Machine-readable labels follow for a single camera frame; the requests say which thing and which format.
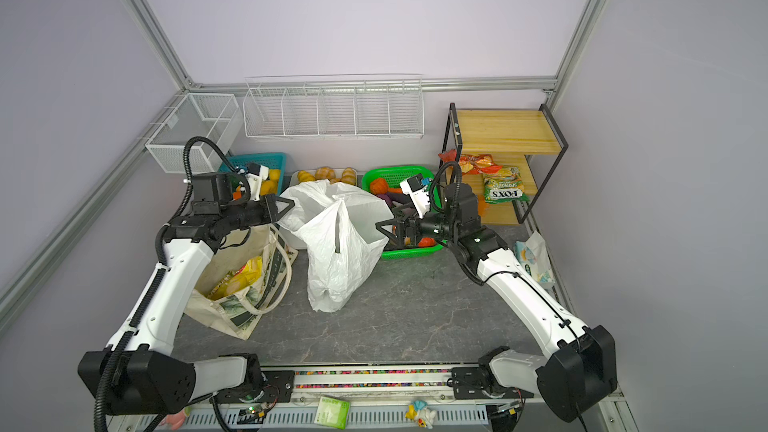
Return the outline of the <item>beige canvas tote bag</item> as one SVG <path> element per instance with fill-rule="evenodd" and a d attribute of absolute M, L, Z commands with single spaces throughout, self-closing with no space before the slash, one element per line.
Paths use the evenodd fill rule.
<path fill-rule="evenodd" d="M 259 321 L 275 310 L 286 295 L 297 254 L 274 225 L 229 234 L 194 286 L 185 315 L 231 337 L 250 338 Z M 207 297 L 227 272 L 239 269 L 256 256 L 263 260 L 260 280 L 219 300 Z"/>

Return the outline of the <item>white plastic grocery bag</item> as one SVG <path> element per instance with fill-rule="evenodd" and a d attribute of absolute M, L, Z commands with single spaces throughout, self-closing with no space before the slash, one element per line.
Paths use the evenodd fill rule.
<path fill-rule="evenodd" d="M 361 188 L 327 180 L 281 194 L 294 207 L 280 229 L 308 254 L 307 294 L 316 312 L 341 310 L 370 277 L 389 239 L 376 224 L 393 217 L 385 201 Z"/>

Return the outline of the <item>yellow chips bag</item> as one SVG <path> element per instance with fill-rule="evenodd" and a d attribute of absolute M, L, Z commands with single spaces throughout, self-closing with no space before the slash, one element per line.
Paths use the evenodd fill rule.
<path fill-rule="evenodd" d="M 210 300 L 215 301 L 235 294 L 260 280 L 262 277 L 262 270 L 262 257 L 253 257 L 239 269 L 227 272 L 213 287 L 207 297 Z"/>

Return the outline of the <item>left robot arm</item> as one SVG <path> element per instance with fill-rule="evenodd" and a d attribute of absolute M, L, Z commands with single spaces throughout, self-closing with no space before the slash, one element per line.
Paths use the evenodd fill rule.
<path fill-rule="evenodd" d="M 267 387 L 254 354 L 184 362 L 172 351 L 195 285 L 227 237 L 276 223 L 293 208 L 290 199 L 262 194 L 268 176 L 258 163 L 186 174 L 182 203 L 155 236 L 157 262 L 140 297 L 107 345 L 78 364 L 94 398 L 94 430 L 107 430 L 111 416 L 141 414 L 153 415 L 148 428 L 154 430 L 199 399 L 236 388 L 260 394 Z"/>

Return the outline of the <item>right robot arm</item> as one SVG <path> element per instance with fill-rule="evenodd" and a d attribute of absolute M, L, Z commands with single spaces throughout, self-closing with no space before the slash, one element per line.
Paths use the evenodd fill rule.
<path fill-rule="evenodd" d="M 400 188 L 404 203 L 393 209 L 391 219 L 377 223 L 377 230 L 399 246 L 429 238 L 447 248 L 473 283 L 503 299 L 541 350 L 492 350 L 476 366 L 453 375 L 459 395 L 525 400 L 533 394 L 560 420 L 573 422 L 616 390 L 613 336 L 602 326 L 588 326 L 535 281 L 501 236 L 482 224 L 468 185 L 454 178 L 437 193 L 434 181 L 417 174 Z"/>

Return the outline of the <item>red toy tomato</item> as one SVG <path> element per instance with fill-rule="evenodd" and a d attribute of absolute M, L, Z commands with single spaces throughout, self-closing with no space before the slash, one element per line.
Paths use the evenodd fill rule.
<path fill-rule="evenodd" d="M 419 248 L 431 248 L 437 245 L 437 242 L 429 237 L 424 237 L 418 243 Z"/>

